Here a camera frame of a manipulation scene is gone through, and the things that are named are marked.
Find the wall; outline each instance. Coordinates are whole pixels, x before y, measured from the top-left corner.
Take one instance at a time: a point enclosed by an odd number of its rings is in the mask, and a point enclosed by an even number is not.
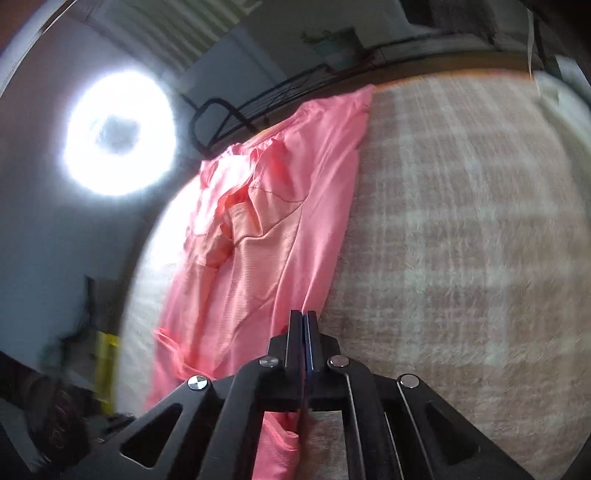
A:
[[[212,97],[221,97],[238,106],[286,78],[283,70],[251,38],[241,23],[195,62],[176,87],[196,105]],[[186,125],[194,110],[179,102],[177,113],[179,124]],[[204,113],[196,126],[197,136],[202,143],[209,141],[226,114],[227,110],[217,105]]]
[[[428,31],[410,25],[397,0],[272,0],[242,21],[252,39],[291,77],[322,62],[300,40],[355,27],[364,47]]]
[[[139,67],[63,16],[0,98],[0,350],[31,367],[77,320],[84,275],[116,278],[131,246],[141,196],[88,192],[61,152],[78,96],[111,70]]]

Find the checkered blanket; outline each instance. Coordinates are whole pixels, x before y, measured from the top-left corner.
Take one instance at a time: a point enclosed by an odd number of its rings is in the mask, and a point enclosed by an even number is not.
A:
[[[376,92],[319,324],[554,479],[591,430],[591,231],[537,96],[507,75]],[[314,417],[299,477],[346,478],[340,416]]]

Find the white wall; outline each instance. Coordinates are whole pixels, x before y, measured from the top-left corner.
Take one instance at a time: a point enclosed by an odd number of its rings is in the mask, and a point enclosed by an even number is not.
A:
[[[0,98],[0,350],[29,366],[77,321],[84,275],[116,278],[131,246],[142,199],[74,184],[61,152],[79,95],[109,71],[139,67],[64,16]]]

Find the metal bed frame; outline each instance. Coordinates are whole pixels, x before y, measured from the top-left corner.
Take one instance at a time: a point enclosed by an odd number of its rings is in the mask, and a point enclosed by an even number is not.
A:
[[[538,50],[538,57],[540,58],[542,66],[545,67],[546,54],[541,41],[538,21],[534,23],[534,34],[536,47]],[[392,50],[392,47],[426,40],[453,37],[461,38],[463,36],[465,38],[470,38],[471,40],[482,40],[482,45],[484,48],[492,47],[496,51],[502,51],[500,48],[494,45],[494,43],[487,43],[484,39],[479,38],[473,34],[464,34],[458,31],[429,33],[374,45],[373,47],[367,49],[365,59],[361,64],[341,72],[332,70],[324,63],[317,65],[287,80],[284,80],[283,82],[265,90],[264,92],[256,95],[252,99],[237,107],[232,105],[227,100],[219,97],[210,98],[201,106],[197,106],[189,97],[186,95],[181,95],[183,100],[195,110],[195,113],[189,122],[189,139],[193,147],[197,149],[197,151],[199,151],[199,153],[203,155],[204,158],[213,158],[226,146],[224,141],[237,133],[240,129],[245,128],[252,135],[259,133],[260,129],[255,125],[256,121],[262,119],[263,126],[265,128],[268,127],[269,120],[267,116],[291,102],[295,102],[300,98],[314,93],[320,89],[329,87],[331,85],[336,85],[342,81],[349,80],[364,73],[374,72],[376,70],[384,69],[411,60],[422,60],[424,58],[433,57],[439,54],[431,53],[413,56],[400,56],[400,54],[396,54],[396,52],[389,51]],[[474,51],[474,49],[471,48],[468,50],[455,50],[453,53],[467,53],[471,51]],[[209,142],[203,143],[199,140],[196,133],[197,122],[212,105],[219,105],[225,108],[228,112]]]

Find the bed sheet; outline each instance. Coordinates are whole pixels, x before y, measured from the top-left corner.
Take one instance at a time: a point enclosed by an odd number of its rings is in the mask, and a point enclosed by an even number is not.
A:
[[[320,330],[374,373],[413,372],[537,479],[591,430],[591,230],[529,79],[430,76],[374,95]],[[125,309],[116,406],[142,412],[152,331],[191,192],[172,202]],[[345,478],[340,415],[314,414],[300,478]]]

